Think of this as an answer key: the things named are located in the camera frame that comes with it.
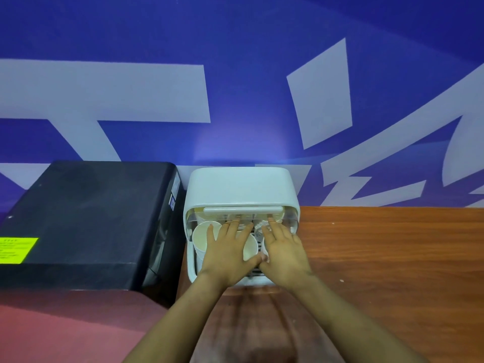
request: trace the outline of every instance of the wall graphic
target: wall graphic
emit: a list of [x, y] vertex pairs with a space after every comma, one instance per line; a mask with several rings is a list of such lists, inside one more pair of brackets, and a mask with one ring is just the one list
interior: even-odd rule
[[0, 213], [55, 159], [484, 207], [482, 0], [2, 0]]

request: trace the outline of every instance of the wooden tabletop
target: wooden tabletop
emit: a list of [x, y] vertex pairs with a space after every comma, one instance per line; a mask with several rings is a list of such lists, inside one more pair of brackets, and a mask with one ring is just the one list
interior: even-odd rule
[[[432, 362], [484, 362], [484, 209], [302, 207], [313, 271]], [[178, 294], [190, 285], [186, 261]], [[277, 287], [231, 288], [192, 361], [340, 361]]]

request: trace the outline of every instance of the transparent cover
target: transparent cover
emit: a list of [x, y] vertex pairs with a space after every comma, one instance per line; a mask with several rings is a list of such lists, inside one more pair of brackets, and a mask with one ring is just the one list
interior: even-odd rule
[[298, 229], [298, 216], [296, 209], [293, 207], [282, 207], [282, 211], [280, 213], [274, 214], [266, 214], [266, 213], [251, 213], [247, 212], [244, 213], [241, 210], [241, 213], [234, 214], [234, 213], [219, 213], [219, 214], [207, 214], [204, 212], [204, 207], [196, 207], [190, 209], [187, 214], [187, 235], [191, 240], [191, 235], [194, 229], [197, 227], [198, 224], [205, 222], [205, 221], [215, 221], [219, 222], [220, 224], [225, 223], [226, 221], [232, 221], [239, 219], [239, 229], [244, 229], [245, 226], [249, 223], [254, 223], [253, 233], [261, 233], [260, 229], [266, 225], [269, 227], [268, 218], [272, 217], [278, 223], [282, 223], [289, 229], [289, 231], [293, 234], [296, 233]]

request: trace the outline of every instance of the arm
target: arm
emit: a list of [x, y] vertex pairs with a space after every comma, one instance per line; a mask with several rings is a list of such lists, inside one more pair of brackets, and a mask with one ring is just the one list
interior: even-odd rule
[[313, 315], [348, 363], [427, 362], [391, 333], [341, 299], [312, 272], [297, 235], [274, 221], [263, 228], [269, 262], [260, 268]]
[[124, 359], [124, 363], [188, 362], [210, 312], [222, 293], [261, 261], [258, 254], [244, 261], [244, 245], [252, 224], [236, 237], [239, 222], [222, 225], [214, 239], [214, 228], [207, 232], [207, 253], [197, 279], [154, 325]]

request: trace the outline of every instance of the yellow sticky note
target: yellow sticky note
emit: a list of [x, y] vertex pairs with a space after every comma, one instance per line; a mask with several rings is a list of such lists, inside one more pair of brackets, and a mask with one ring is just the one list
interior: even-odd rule
[[0, 237], [0, 264], [21, 264], [38, 239]]

